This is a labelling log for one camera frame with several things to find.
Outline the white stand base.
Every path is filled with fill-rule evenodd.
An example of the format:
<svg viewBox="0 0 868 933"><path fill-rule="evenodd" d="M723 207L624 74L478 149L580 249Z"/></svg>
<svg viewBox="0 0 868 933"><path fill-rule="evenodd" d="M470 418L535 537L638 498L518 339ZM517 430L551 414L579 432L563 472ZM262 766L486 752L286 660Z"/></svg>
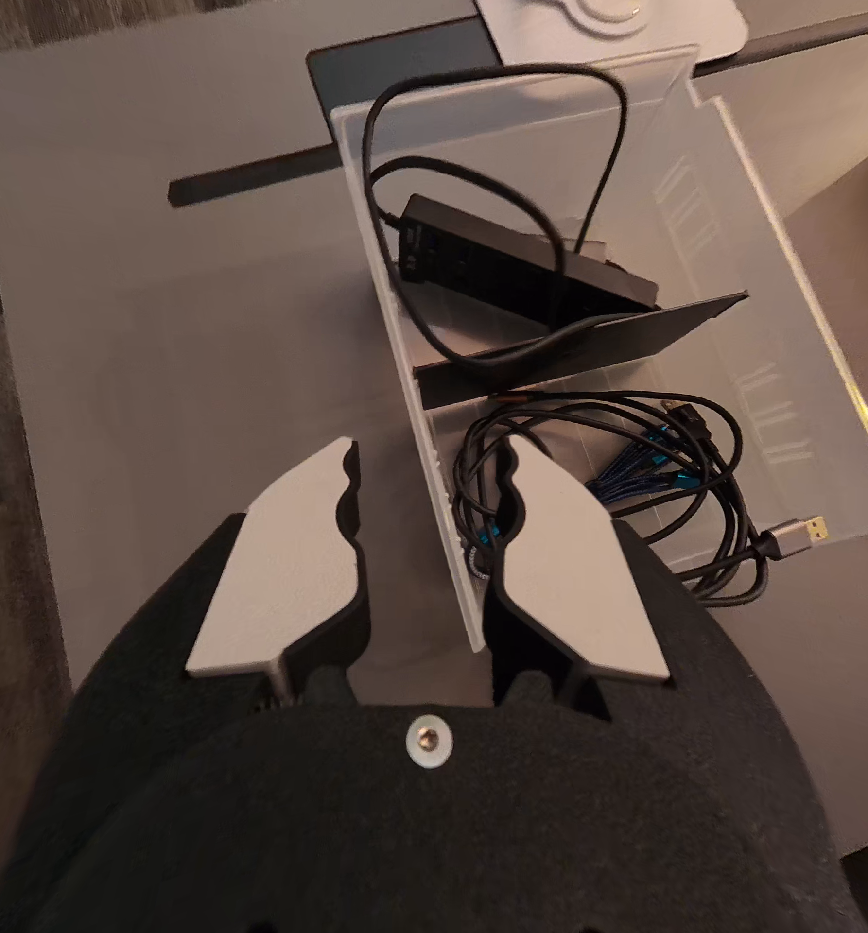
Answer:
<svg viewBox="0 0 868 933"><path fill-rule="evenodd" d="M695 47L697 63L749 37L732 1L476 1L504 64L594 64Z"/></svg>

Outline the clear plastic bin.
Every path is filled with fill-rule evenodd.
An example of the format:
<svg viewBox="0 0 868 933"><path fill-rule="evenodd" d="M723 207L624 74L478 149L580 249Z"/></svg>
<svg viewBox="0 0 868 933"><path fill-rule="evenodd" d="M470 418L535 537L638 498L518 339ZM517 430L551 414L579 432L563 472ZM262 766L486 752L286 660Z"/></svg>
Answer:
<svg viewBox="0 0 868 933"><path fill-rule="evenodd" d="M712 399L743 429L736 474L759 528L822 515L830 543L868 536L868 408L730 113L720 98L701 99L694 89L695 59L685 47L598 63L624 84L630 112L591 239L602 240L628 272L656 283L661 309L748 297L655 356L537 387L676 390ZM485 398L421 409L414 370L445 360L393 291L371 227L360 162L373 102L337 107L330 121L456 598L472 650L480 651L486 586L465 566L448 457L460 441L460 415L484 412ZM614 92L582 76L430 88L384 107L372 163L455 161L523 193L569 238L591 202L618 116ZM528 322L443 288L406 290L435 336L459 354L530 336Z"/></svg>

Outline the black plastic divider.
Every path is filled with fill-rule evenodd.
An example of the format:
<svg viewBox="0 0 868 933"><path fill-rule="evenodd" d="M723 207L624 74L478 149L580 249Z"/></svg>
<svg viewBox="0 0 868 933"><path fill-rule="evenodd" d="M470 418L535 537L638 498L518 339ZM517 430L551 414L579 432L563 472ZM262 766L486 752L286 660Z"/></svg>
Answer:
<svg viewBox="0 0 868 933"><path fill-rule="evenodd" d="M748 297L746 291L673 309L608 321L568 337L537 360L471 374L445 360L416 367L414 376L424 412L475 399L505 396L528 386L619 366L655 356Z"/></svg>

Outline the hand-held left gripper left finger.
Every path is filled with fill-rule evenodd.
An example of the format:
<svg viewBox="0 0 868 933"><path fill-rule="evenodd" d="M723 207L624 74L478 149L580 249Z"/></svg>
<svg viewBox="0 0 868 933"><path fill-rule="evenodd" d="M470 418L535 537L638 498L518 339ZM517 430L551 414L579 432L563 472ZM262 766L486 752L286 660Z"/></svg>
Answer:
<svg viewBox="0 0 868 933"><path fill-rule="evenodd" d="M192 678L265 674L284 704L370 643L358 442L338 437L251 503L185 664Z"/></svg>

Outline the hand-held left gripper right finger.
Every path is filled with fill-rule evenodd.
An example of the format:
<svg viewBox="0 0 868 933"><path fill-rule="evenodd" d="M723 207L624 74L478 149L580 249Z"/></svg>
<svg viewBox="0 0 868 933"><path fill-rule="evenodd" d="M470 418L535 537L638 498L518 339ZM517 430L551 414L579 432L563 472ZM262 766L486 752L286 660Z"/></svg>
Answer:
<svg viewBox="0 0 868 933"><path fill-rule="evenodd" d="M538 672L557 703L602 710L596 682L661 687L671 673L606 509L522 436L496 460L496 544L486 644L496 706Z"/></svg>

